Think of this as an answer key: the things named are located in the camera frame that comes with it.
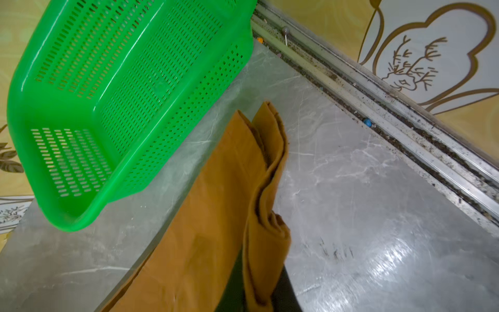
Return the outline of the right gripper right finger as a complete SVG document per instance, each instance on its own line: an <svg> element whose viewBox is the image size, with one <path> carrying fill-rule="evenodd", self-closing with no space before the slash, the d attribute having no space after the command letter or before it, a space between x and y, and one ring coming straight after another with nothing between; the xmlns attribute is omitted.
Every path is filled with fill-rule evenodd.
<svg viewBox="0 0 499 312"><path fill-rule="evenodd" d="M286 267L283 267L271 299L275 312L302 312Z"/></svg>

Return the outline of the brown long pants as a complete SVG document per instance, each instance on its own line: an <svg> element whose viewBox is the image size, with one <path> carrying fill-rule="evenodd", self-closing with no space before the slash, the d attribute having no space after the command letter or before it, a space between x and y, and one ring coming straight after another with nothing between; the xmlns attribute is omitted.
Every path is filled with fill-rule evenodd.
<svg viewBox="0 0 499 312"><path fill-rule="evenodd" d="M104 311L215 311L242 251L245 311L274 311L291 247L273 206L288 157L270 102L236 112L153 252Z"/></svg>

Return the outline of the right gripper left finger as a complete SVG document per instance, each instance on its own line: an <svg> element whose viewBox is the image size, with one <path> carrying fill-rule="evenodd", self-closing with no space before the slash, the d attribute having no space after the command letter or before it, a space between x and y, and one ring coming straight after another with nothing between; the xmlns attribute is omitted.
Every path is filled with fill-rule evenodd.
<svg viewBox="0 0 499 312"><path fill-rule="evenodd" d="M242 251L240 251L215 312L242 312L246 310L245 304Z"/></svg>

